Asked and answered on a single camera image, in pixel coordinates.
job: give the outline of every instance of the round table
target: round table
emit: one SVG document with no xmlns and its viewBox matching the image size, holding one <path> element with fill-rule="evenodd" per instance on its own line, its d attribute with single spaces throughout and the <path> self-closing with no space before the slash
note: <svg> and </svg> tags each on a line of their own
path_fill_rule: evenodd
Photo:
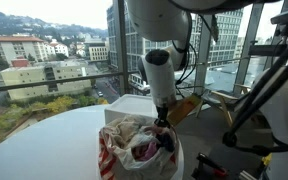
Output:
<svg viewBox="0 0 288 180">
<path fill-rule="evenodd" d="M 0 143 L 0 180 L 96 180 L 98 132 L 105 125 L 98 105 L 36 123 Z M 182 179 L 184 158 L 172 179 Z"/>
</svg>

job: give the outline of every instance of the striped plastic bag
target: striped plastic bag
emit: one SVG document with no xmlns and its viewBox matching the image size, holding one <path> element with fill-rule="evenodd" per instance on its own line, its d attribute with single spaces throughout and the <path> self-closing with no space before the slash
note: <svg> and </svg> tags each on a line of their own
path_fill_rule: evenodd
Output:
<svg viewBox="0 0 288 180">
<path fill-rule="evenodd" d="M 168 133 L 175 150 L 160 147 L 148 160 L 134 157 L 134 149 L 159 144 L 156 134 Z M 116 119 L 99 132 L 99 170 L 103 180 L 169 180 L 177 171 L 178 146 L 174 129 L 154 127 L 152 119 L 127 115 Z"/>
</svg>

